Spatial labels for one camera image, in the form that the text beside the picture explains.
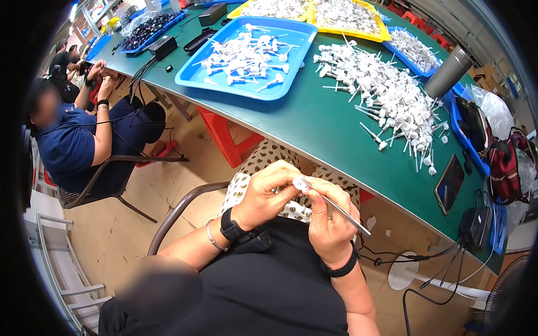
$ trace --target silver bangle bracelet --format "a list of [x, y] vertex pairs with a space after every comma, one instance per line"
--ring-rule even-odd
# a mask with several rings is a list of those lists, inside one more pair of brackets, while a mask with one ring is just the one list
[[210, 219], [207, 224], [206, 224], [206, 232], [207, 232], [207, 238], [209, 238], [209, 241], [211, 242], [211, 244], [213, 244], [213, 246], [215, 246], [216, 248], [218, 248], [219, 250], [223, 251], [223, 252], [226, 252], [228, 251], [228, 248], [222, 248], [220, 247], [219, 245], [217, 245], [217, 243], [215, 242], [215, 239], [213, 239], [213, 237], [211, 237], [211, 233], [209, 232], [209, 223], [211, 223], [213, 220]]

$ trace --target workbench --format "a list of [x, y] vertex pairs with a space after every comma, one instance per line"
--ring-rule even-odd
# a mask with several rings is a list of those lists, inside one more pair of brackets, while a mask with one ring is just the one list
[[[238, 6], [239, 4], [228, 5], [228, 13]], [[391, 22], [386, 23], [387, 26], [406, 27], [426, 46], [432, 47], [433, 52], [438, 52], [438, 58], [444, 60], [448, 57], [449, 53], [445, 49], [417, 27], [393, 12], [379, 6], [376, 8], [392, 18]], [[354, 105], [360, 103], [360, 96], [356, 95], [354, 100], [348, 103], [349, 93], [323, 89], [323, 85], [334, 85], [335, 81], [331, 78], [320, 78], [315, 73], [318, 64], [313, 63], [312, 59], [315, 53], [319, 54], [318, 46], [345, 43], [344, 38], [336, 34], [319, 33], [316, 36], [304, 59], [305, 67], [297, 73], [287, 95], [276, 101], [259, 101], [224, 92], [181, 87], [174, 82], [174, 78], [190, 57], [183, 51], [183, 46], [201, 33], [203, 27], [194, 17], [206, 10], [193, 5], [188, 9], [186, 17], [166, 32], [176, 36], [181, 31], [176, 38], [178, 48], [146, 73], [143, 78], [146, 84], [164, 91], [186, 118], [189, 118], [189, 115], [175, 96], [268, 137], [314, 162], [339, 170], [356, 181], [362, 189], [397, 207], [446, 239], [457, 239], [457, 228], [462, 214], [475, 207], [475, 191], [483, 189], [484, 179], [474, 166], [473, 173], [465, 175], [448, 216], [443, 215], [434, 196], [435, 185], [453, 154], [456, 154], [461, 164], [464, 162], [462, 147], [452, 129], [448, 131], [450, 134], [446, 145], [434, 136], [434, 164], [437, 169], [435, 176], [430, 176], [424, 167], [418, 173], [415, 172], [415, 160], [410, 158], [408, 153], [402, 153], [406, 143], [404, 138], [395, 139], [392, 148], [387, 147], [379, 152], [377, 143], [359, 124], [362, 121], [373, 132], [379, 132], [376, 121], [355, 110]], [[221, 28], [220, 23], [219, 20], [211, 28], [218, 30]], [[103, 59], [107, 62], [107, 68], [132, 77], [151, 58], [151, 54], [145, 52], [136, 58], [127, 58], [125, 54], [120, 54], [118, 49], [111, 55], [112, 48], [122, 39], [118, 34], [113, 36], [92, 61]], [[370, 53], [381, 51], [382, 60], [388, 61], [392, 57], [392, 53], [380, 43], [348, 37], [348, 40], [350, 39], [356, 40], [358, 47]], [[394, 60], [398, 61], [395, 66], [406, 67], [398, 58]], [[173, 71], [161, 71], [168, 65], [173, 66]], [[476, 85], [467, 74], [460, 83], [463, 86]], [[436, 112], [442, 121], [449, 120], [444, 108], [437, 109]], [[382, 139], [389, 137], [390, 132], [386, 132]], [[490, 251], [491, 248], [487, 245], [486, 250], [475, 254], [475, 257], [485, 262]], [[503, 258], [504, 252], [502, 255], [494, 253], [487, 266], [494, 273], [498, 273]]]

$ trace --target tiled floor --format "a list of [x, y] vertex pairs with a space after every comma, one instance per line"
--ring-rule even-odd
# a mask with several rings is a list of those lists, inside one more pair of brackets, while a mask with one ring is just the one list
[[[127, 93], [127, 82], [114, 92], [111, 102]], [[153, 96], [143, 88], [148, 101]], [[167, 127], [174, 127], [171, 136], [179, 142], [177, 150], [184, 153], [190, 162], [158, 162], [144, 168], [135, 168], [124, 193], [128, 202], [155, 218], [158, 224], [139, 216], [113, 198], [66, 210], [66, 218], [74, 221], [70, 237], [75, 253], [90, 282], [105, 283], [107, 288], [102, 295], [114, 294], [114, 284], [118, 277], [125, 273], [129, 263], [146, 254], [164, 217], [188, 191], [206, 183], [229, 181], [236, 172], [236, 169], [230, 168], [211, 140], [195, 106], [191, 105], [188, 110], [193, 115], [189, 123], [185, 122], [175, 108], [166, 113]], [[251, 134], [251, 131], [235, 124], [230, 124], [230, 129], [236, 142]], [[168, 131], [165, 131], [162, 139], [168, 137]], [[302, 166], [305, 174], [314, 169], [313, 163], [302, 163]], [[214, 218], [224, 193], [224, 190], [211, 192], [193, 201], [174, 224], [161, 246], [167, 246], [203, 226], [208, 219]], [[373, 251], [413, 250], [418, 254], [428, 254], [428, 245], [439, 240], [435, 233], [376, 198], [361, 206], [361, 217], [364, 221], [372, 215], [376, 216], [377, 223], [372, 230], [373, 237], [366, 245]], [[385, 234], [386, 229], [391, 230], [390, 237]], [[362, 253], [374, 259], [378, 257], [366, 250]], [[381, 257], [391, 260], [389, 255]], [[434, 275], [451, 257], [450, 255], [422, 261], [420, 273], [426, 276]], [[404, 291], [394, 291], [388, 286], [390, 264], [374, 267], [371, 261], [364, 260], [361, 265], [374, 298], [381, 335], [405, 335], [402, 310]], [[478, 266], [473, 258], [465, 258], [463, 276], [467, 277]], [[477, 287], [482, 274], [483, 271], [480, 271], [465, 285]], [[456, 276], [455, 265], [449, 273], [448, 281], [455, 281]], [[410, 287], [418, 290], [419, 285], [415, 280]], [[429, 286], [422, 292], [439, 301], [449, 296], [446, 290], [434, 286]], [[456, 295], [449, 304], [436, 306], [413, 293], [407, 295], [406, 302], [414, 336], [461, 335], [462, 325], [467, 319], [467, 308], [472, 305], [471, 300]]]

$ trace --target phone screen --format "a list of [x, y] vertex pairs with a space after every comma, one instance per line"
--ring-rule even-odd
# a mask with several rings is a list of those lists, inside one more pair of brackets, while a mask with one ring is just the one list
[[435, 197], [445, 216], [448, 215], [448, 212], [454, 205], [464, 177], [465, 174], [463, 173], [462, 165], [460, 165], [458, 158], [452, 155], [434, 191]]

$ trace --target white fan pole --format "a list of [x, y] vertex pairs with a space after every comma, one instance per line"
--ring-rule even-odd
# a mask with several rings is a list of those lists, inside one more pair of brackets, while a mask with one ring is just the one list
[[[407, 251], [403, 252], [403, 255], [416, 255], [416, 253]], [[396, 261], [400, 260], [409, 260], [408, 258], [404, 256], [399, 256], [396, 258]], [[388, 272], [388, 285], [394, 289], [394, 290], [402, 290], [407, 288], [413, 279], [417, 279], [420, 281], [428, 281], [430, 280], [429, 277], [420, 275], [417, 273], [419, 270], [419, 262], [395, 262], [391, 266], [391, 270]], [[441, 286], [441, 280], [433, 279], [430, 284], [441, 287], [450, 291], [453, 291], [456, 284], [450, 283], [450, 282], [444, 282]], [[476, 288], [469, 288], [465, 286], [458, 286], [458, 289], [456, 290], [457, 294], [462, 294], [465, 296], [471, 296], [478, 300], [487, 300], [487, 297], [489, 296], [490, 292], [487, 290], [480, 290]]]

